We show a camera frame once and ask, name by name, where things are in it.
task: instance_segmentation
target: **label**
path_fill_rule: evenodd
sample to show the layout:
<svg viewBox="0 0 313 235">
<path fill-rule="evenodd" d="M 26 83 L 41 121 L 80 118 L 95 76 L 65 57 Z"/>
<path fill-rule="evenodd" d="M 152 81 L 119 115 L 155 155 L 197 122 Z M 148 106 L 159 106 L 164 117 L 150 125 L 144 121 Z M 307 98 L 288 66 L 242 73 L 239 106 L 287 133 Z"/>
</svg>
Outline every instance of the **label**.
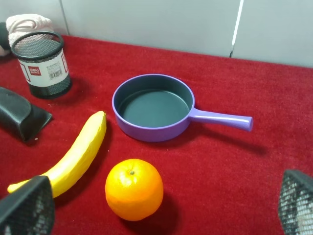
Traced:
<svg viewBox="0 0 313 235">
<path fill-rule="evenodd" d="M 27 63 L 20 61 L 26 81 L 36 87 L 48 87 L 62 82 L 68 75 L 67 61 L 63 49 L 61 53 L 45 62 Z"/>
</svg>

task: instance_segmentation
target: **frying pan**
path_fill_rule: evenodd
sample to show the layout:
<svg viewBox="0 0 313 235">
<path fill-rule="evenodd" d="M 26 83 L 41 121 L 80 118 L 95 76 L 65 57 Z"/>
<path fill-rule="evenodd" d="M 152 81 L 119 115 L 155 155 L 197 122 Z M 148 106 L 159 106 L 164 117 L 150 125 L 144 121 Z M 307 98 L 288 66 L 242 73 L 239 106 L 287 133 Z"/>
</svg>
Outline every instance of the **frying pan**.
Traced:
<svg viewBox="0 0 313 235">
<path fill-rule="evenodd" d="M 221 124 L 251 131 L 253 118 L 196 109 L 191 89 L 163 74 L 144 74 L 122 83 L 112 107 L 119 127 L 128 136 L 147 142 L 172 139 L 191 121 Z"/>
</svg>

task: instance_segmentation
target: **yellow banana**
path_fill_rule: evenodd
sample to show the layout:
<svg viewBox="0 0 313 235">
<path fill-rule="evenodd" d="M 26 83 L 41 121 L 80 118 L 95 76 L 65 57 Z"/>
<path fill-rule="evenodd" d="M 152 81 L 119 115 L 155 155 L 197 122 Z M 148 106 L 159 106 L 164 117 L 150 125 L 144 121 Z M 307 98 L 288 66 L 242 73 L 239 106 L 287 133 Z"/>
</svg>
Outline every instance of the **yellow banana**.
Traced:
<svg viewBox="0 0 313 235">
<path fill-rule="evenodd" d="M 49 178 L 54 198 L 72 187 L 86 172 L 97 155 L 106 130 L 106 114 L 99 111 L 91 115 L 69 151 L 53 168 L 42 174 Z M 10 185 L 8 192 L 17 190 L 27 181 Z"/>
</svg>

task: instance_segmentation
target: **red velvet surface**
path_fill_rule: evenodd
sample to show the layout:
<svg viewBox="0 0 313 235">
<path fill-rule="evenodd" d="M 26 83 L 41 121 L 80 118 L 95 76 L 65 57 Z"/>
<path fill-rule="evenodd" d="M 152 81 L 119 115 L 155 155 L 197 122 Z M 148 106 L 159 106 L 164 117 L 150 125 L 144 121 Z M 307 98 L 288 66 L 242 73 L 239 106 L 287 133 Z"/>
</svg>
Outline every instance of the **red velvet surface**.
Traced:
<svg viewBox="0 0 313 235">
<path fill-rule="evenodd" d="M 33 97 L 17 59 L 0 60 L 0 86 L 48 110 L 54 120 L 29 144 L 0 129 L 0 198 L 9 184 L 41 174 L 67 152 L 88 117 L 103 110 L 108 130 L 86 174 L 55 199 L 55 235 L 282 235 L 278 195 L 285 169 L 313 176 L 313 70 L 65 37 L 73 87 L 54 100 Z M 115 89 L 144 73 L 190 86 L 202 110 L 254 117 L 251 133 L 192 123 L 179 137 L 144 143 L 126 136 L 111 107 Z M 118 162 L 140 158 L 160 172 L 159 210 L 119 219 L 104 185 Z"/>
</svg>

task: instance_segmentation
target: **gray wall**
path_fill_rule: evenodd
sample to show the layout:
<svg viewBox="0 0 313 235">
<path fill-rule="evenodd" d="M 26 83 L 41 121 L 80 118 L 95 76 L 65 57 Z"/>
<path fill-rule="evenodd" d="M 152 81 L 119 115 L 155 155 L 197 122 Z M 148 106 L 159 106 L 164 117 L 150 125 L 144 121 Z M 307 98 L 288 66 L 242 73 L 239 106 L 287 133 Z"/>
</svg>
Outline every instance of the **gray wall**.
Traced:
<svg viewBox="0 0 313 235">
<path fill-rule="evenodd" d="M 37 13 L 57 32 L 229 56 L 240 0 L 0 0 L 0 21 Z M 312 0 L 245 0 L 233 57 L 313 68 Z"/>
<path fill-rule="evenodd" d="M 240 0 L 62 0 L 81 37 L 228 56 Z"/>
<path fill-rule="evenodd" d="M 245 0 L 233 57 L 313 67 L 313 0 Z"/>
</svg>

